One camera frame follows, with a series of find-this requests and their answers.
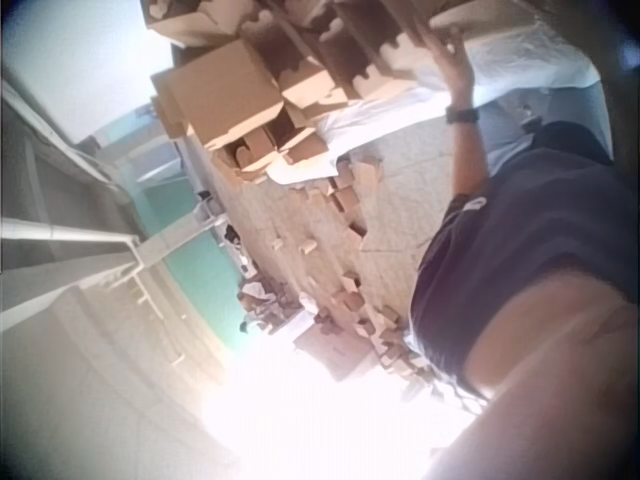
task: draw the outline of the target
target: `white sheet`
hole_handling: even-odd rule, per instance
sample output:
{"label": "white sheet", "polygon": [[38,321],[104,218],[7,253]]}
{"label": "white sheet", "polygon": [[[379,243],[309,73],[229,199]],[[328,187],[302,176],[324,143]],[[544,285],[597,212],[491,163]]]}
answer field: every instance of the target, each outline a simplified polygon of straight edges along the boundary
{"label": "white sheet", "polygon": [[[474,100],[484,105],[516,88],[584,88],[600,80],[589,59],[550,27],[531,27],[492,36],[468,46],[476,73]],[[435,67],[415,72],[418,86],[393,98],[360,102],[324,118],[318,134],[329,153],[313,162],[276,161],[269,177],[282,185],[337,175],[336,158],[409,125],[443,116],[449,93]]]}

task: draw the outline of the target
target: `pants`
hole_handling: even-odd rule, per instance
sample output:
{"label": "pants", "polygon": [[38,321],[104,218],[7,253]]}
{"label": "pants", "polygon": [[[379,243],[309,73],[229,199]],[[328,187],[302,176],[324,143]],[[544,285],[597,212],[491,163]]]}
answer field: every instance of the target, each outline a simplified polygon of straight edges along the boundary
{"label": "pants", "polygon": [[[613,157],[611,127],[602,85],[553,90],[514,90],[479,108],[478,126],[482,135],[489,173],[494,175],[507,161],[527,148],[546,146],[596,157],[601,163]],[[527,133],[522,124],[539,118],[538,135]],[[582,145],[586,128],[595,142]]]}

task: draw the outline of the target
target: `black wristwatch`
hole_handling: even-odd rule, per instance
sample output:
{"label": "black wristwatch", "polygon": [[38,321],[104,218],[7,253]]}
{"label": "black wristwatch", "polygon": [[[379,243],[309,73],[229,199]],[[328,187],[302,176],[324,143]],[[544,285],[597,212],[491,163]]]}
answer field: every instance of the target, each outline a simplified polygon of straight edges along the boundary
{"label": "black wristwatch", "polygon": [[478,123],[480,114],[477,108],[467,110],[456,110],[453,106],[447,107],[447,123]]}

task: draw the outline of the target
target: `concrete floor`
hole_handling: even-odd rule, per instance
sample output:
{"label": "concrete floor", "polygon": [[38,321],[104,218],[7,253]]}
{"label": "concrete floor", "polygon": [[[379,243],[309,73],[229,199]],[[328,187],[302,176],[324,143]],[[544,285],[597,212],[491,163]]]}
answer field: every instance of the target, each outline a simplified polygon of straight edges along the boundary
{"label": "concrete floor", "polygon": [[[356,183],[360,205],[346,214],[319,196],[301,201],[271,181],[232,189],[210,164],[207,175],[260,267],[295,292],[311,294],[351,329],[358,316],[372,316],[371,306],[389,305],[406,316],[417,267],[448,204],[450,154],[450,131],[442,118],[352,151],[354,161],[367,155],[382,159],[384,178],[375,191]],[[345,236],[354,220],[368,230],[361,250]],[[271,243],[278,237],[284,246],[274,252]],[[308,238],[318,248],[305,256],[298,246]],[[348,270],[362,278],[367,307],[359,315],[331,302]]]}

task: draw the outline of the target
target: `worker in background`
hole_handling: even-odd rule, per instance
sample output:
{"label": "worker in background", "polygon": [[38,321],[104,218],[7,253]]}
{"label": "worker in background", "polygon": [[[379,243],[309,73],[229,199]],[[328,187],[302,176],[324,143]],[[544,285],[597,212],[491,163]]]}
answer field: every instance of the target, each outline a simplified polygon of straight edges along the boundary
{"label": "worker in background", "polygon": [[454,149],[411,328],[489,401],[427,478],[619,478],[637,436],[637,187],[612,166],[593,89],[545,93],[537,127],[516,134],[499,103],[474,109],[459,32],[421,33],[451,93]]}

